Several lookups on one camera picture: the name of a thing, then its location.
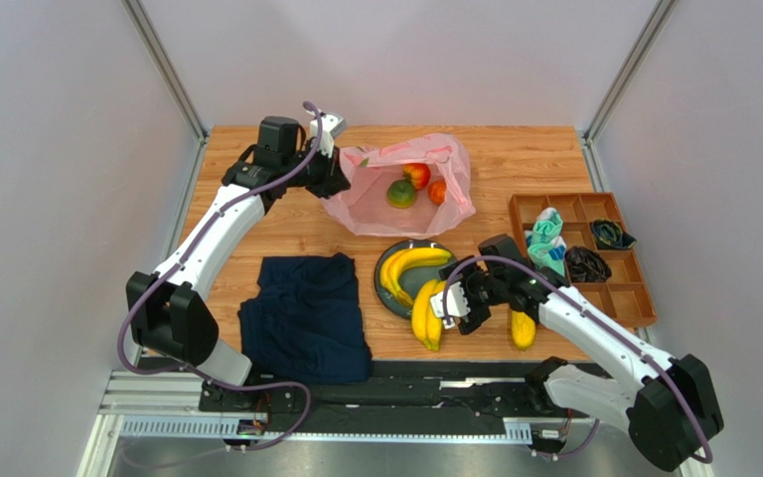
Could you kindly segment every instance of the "round plate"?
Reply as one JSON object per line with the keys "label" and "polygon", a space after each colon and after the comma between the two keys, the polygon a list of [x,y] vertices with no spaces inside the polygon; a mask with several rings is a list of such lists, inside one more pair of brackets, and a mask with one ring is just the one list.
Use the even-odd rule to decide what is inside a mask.
{"label": "round plate", "polygon": [[[410,320],[411,309],[396,301],[396,299],[393,298],[393,295],[384,289],[379,279],[379,272],[382,270],[382,263],[384,263],[384,261],[387,260],[389,256],[405,248],[443,248],[444,250],[448,250],[449,248],[446,248],[440,243],[431,240],[403,240],[385,250],[384,253],[382,253],[379,257],[379,261],[376,262],[376,271],[373,273],[373,276],[376,279],[376,295],[379,296],[379,299],[385,308],[402,318]],[[455,255],[452,255],[449,260],[442,265],[418,266],[417,268],[412,268],[399,277],[399,286],[401,286],[403,290],[407,291],[408,294],[412,297],[416,297],[416,294],[419,292],[419,289],[422,288],[422,285],[431,279],[439,280],[440,270],[450,263],[454,263],[455,261]]]}

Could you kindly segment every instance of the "green apple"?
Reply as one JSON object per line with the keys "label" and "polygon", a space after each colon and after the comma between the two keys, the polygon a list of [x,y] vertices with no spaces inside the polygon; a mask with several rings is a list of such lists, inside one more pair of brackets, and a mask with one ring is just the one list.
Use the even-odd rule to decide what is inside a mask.
{"label": "green apple", "polygon": [[407,209],[416,201],[416,189],[411,181],[400,179],[387,189],[387,202],[399,209]]}

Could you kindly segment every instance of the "wooden organizer tray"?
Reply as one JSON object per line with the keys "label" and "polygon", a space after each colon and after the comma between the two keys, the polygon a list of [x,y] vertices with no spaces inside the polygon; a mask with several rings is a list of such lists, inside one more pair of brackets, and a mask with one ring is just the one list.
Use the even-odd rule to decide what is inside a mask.
{"label": "wooden organizer tray", "polygon": [[528,257],[526,236],[537,215],[555,207],[563,219],[561,236],[567,249],[583,246],[595,250],[611,267],[605,283],[572,283],[597,308],[625,327],[649,326],[658,321],[646,280],[633,250],[607,250],[596,246],[590,225],[609,219],[626,229],[614,195],[610,193],[513,195],[508,203],[514,239]]}

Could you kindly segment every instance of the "cable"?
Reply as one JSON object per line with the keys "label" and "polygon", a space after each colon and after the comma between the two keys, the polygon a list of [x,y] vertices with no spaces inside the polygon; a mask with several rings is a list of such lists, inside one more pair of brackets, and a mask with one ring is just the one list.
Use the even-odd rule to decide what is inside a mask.
{"label": "cable", "polygon": [[300,126],[299,126],[299,133],[300,133],[300,134],[299,134],[299,148],[300,148],[300,149],[302,149],[302,146],[304,146],[304,145],[305,145],[305,138],[306,138],[307,136],[306,136],[305,128],[304,128],[304,127],[302,127],[302,125],[301,125],[301,124],[300,124]]}
{"label": "cable", "polygon": [[[117,333],[117,357],[120,360],[120,363],[122,363],[123,367],[128,370],[131,373],[134,373],[136,375],[157,375],[159,373],[165,373],[168,371],[190,371],[194,373],[195,375],[199,376],[200,378],[203,378],[209,383],[214,383],[217,386],[220,386],[222,388],[225,388],[230,391],[236,391],[241,393],[253,393],[258,391],[268,391],[268,390],[274,390],[278,388],[298,388],[305,394],[305,406],[302,409],[302,412],[299,415],[299,418],[296,419],[296,422],[294,422],[286,431],[281,433],[276,438],[269,440],[263,444],[260,445],[254,445],[254,446],[241,446],[241,447],[233,447],[235,450],[263,450],[268,449],[282,440],[284,440],[288,435],[293,433],[293,431],[296,430],[299,425],[302,424],[302,422],[305,420],[305,417],[308,416],[308,411],[311,408],[311,391],[308,390],[308,387],[303,385],[302,383],[293,382],[293,381],[286,381],[281,383],[272,383],[268,385],[259,385],[259,386],[236,386],[231,385],[229,383],[224,383],[219,380],[215,380],[211,376],[203,373],[202,371],[189,366],[186,363],[179,362],[177,365],[170,365],[163,368],[157,368],[154,370],[142,370],[135,365],[133,365],[131,362],[129,362],[128,357],[126,357],[124,344],[125,344],[125,337],[126,332],[129,329],[129,326],[131,326],[132,320],[134,320],[135,315],[138,311],[143,307],[143,305],[146,303],[146,301],[152,296],[153,293],[155,293],[155,290],[157,290],[161,285],[167,282],[167,280],[173,276],[174,273],[182,269],[182,267],[185,266],[185,262],[188,261],[188,259],[191,257],[191,254],[194,252],[194,250],[197,248],[197,246],[200,244],[200,242],[203,240],[205,235],[208,233],[208,230],[211,229],[211,227],[214,225],[214,223],[220,218],[223,217],[224,214],[228,209],[233,207],[234,205],[245,201],[246,199],[250,197],[257,196],[261,193],[264,193],[266,191],[269,191],[270,189],[273,189],[275,187],[278,187],[285,182],[291,180],[294,176],[299,174],[302,170],[305,169],[305,167],[311,162],[311,160],[314,158],[314,156],[317,154],[317,151],[320,149],[320,135],[323,132],[323,113],[320,112],[320,109],[317,108],[311,101],[305,101],[302,103],[302,106],[314,113],[314,118],[317,121],[317,131],[318,134],[314,137],[313,141],[311,142],[311,149],[308,151],[308,155],[305,157],[305,159],[302,160],[293,170],[285,174],[284,176],[276,179],[275,181],[263,185],[261,187],[252,189],[251,191],[247,191],[243,194],[240,194],[239,196],[235,197],[234,199],[231,199],[227,201],[225,204],[223,204],[216,212],[214,212],[209,219],[203,224],[200,231],[191,239],[191,244],[188,246],[188,248],[182,253],[182,255],[179,257],[179,261],[172,265],[167,271],[164,272],[164,274],[160,275],[155,282],[150,285],[146,291],[143,293],[143,295],[138,298],[135,303],[132,305],[129,312],[126,314],[126,318],[123,320],[123,324],[120,326],[120,331]],[[180,460],[177,462],[171,462],[169,464],[161,464],[158,466],[144,466],[142,464],[136,464],[134,462],[131,462],[125,455],[123,455],[123,460],[126,461],[129,465],[133,465],[138,468],[146,468],[146,469],[166,469],[169,467],[175,467],[177,465],[183,465],[188,462],[192,462],[194,460],[198,460],[202,457],[205,457],[207,455],[212,455],[214,453],[217,453],[219,451],[222,451],[223,449],[214,449],[211,451],[204,452],[202,454],[195,455],[193,457],[189,457],[184,460]]]}
{"label": "cable", "polygon": [[[522,271],[523,273],[530,276],[531,278],[539,281],[549,291],[557,295],[561,300],[566,302],[571,307],[581,312],[584,316],[589,318],[590,321],[595,323],[599,328],[604,330],[606,333],[614,337],[617,341],[622,343],[626,348],[628,348],[637,356],[639,356],[641,361],[643,361],[644,363],[648,363],[649,366],[655,369],[656,373],[658,373],[662,377],[662,379],[664,380],[664,383],[666,383],[667,387],[670,388],[670,391],[673,392],[673,395],[676,396],[676,400],[679,402],[679,406],[685,412],[685,415],[687,416],[687,420],[690,422],[690,426],[693,428],[693,431],[695,432],[696,437],[698,438],[699,444],[701,444],[701,447],[704,450],[704,455],[705,455],[704,457],[698,454],[694,454],[691,457],[703,464],[709,464],[713,461],[713,453],[710,451],[710,444],[707,442],[707,437],[704,435],[704,431],[701,430],[701,426],[699,426],[698,420],[696,419],[696,416],[693,413],[693,410],[690,408],[689,404],[687,404],[687,400],[685,399],[685,396],[682,394],[682,391],[679,390],[679,387],[676,386],[676,384],[673,382],[673,380],[670,378],[667,372],[664,371],[664,367],[659,365],[658,362],[655,361],[655,358],[653,358],[649,354],[644,353],[643,350],[640,349],[640,347],[638,347],[637,345],[632,343],[631,340],[629,340],[628,338],[626,338],[625,336],[623,336],[622,334],[614,330],[611,326],[605,323],[601,318],[591,313],[590,310],[585,309],[583,306],[581,306],[580,303],[576,302],[575,300],[567,296],[566,293],[560,291],[557,287],[549,283],[548,280],[546,280],[539,273],[528,268],[522,263],[513,261],[510,258],[505,258],[503,256],[496,256],[496,255],[473,256],[473,257],[467,258],[466,260],[461,261],[461,263],[459,263],[458,266],[456,266],[455,269],[452,270],[452,273],[449,274],[449,279],[446,280],[446,285],[443,287],[443,298],[441,299],[441,301],[443,302],[443,319],[444,320],[450,317],[449,309],[446,307],[446,295],[447,293],[449,293],[449,287],[451,286],[454,280],[454,277],[458,276],[458,274],[461,272],[461,270],[464,269],[464,267],[469,266],[473,263],[476,263],[477,261],[496,261],[498,263],[504,263],[505,265],[510,265]],[[579,447],[579,449],[576,449],[573,452],[580,451],[580,449],[582,448],[583,447]]]}
{"label": "cable", "polygon": [[264,402],[264,397],[267,396],[267,422],[270,422],[270,394],[264,393],[262,396],[258,398],[258,403],[255,405],[255,418],[252,420],[252,426],[260,431],[264,431],[266,427],[264,427],[263,424],[258,422],[257,414],[261,410],[261,403]]}
{"label": "cable", "polygon": [[569,430],[572,428],[571,426],[572,426],[572,409],[567,409],[566,410],[566,422],[559,429],[560,431],[563,431],[563,438],[564,439],[569,437]]}
{"label": "cable", "polygon": [[587,434],[587,437],[584,438],[584,442],[581,442],[581,445],[579,445],[578,447],[570,450],[569,452],[561,452],[558,454],[553,454],[549,452],[543,452],[542,450],[532,449],[532,457],[544,457],[553,461],[558,459],[570,459],[572,457],[575,457],[576,455],[580,454],[584,449],[586,449],[588,445],[590,445],[590,442],[593,441],[593,436],[596,435],[596,431],[598,429],[599,429],[599,419],[596,419],[593,421],[593,427],[590,428],[590,433]]}

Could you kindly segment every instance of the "rolled sock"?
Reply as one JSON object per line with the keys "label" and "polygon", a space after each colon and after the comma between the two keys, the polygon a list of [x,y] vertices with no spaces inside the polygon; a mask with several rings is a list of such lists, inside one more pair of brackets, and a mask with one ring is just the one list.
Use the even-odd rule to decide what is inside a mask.
{"label": "rolled sock", "polygon": [[529,245],[529,258],[537,265],[537,268],[548,266],[561,276],[566,276],[566,268],[563,263],[565,254],[566,242],[563,237],[553,238],[549,243]]}
{"label": "rolled sock", "polygon": [[561,228],[563,228],[563,219],[557,209],[555,207],[543,209],[543,212],[537,216],[534,229],[530,233],[526,231],[526,246],[553,241],[560,236]]}

